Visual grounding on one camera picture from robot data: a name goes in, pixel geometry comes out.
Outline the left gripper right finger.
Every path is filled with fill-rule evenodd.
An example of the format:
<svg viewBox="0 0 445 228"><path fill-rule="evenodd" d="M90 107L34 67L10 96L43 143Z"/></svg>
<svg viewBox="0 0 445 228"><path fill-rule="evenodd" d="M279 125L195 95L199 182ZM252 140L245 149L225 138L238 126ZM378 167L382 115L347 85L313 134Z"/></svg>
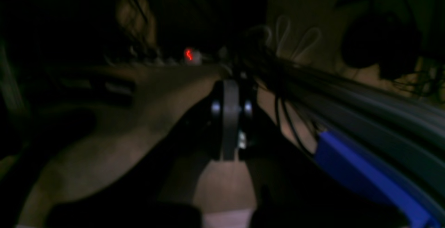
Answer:
<svg viewBox="0 0 445 228"><path fill-rule="evenodd" d="M259 205L250 228L397 228L400 211L339 184L288 141L256 102L257 85L229 81L229 159L246 161Z"/></svg>

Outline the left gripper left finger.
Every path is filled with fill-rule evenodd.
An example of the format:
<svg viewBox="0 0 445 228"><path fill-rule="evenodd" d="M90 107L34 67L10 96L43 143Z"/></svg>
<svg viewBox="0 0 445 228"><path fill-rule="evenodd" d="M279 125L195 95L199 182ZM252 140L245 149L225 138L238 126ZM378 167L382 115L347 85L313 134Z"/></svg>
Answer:
<svg viewBox="0 0 445 228"><path fill-rule="evenodd" d="M89 197L61 204L47 228L202 228L202 212L190 200L211 160L232 157L224 127L228 80L181 116L168 135L129 172Z"/></svg>

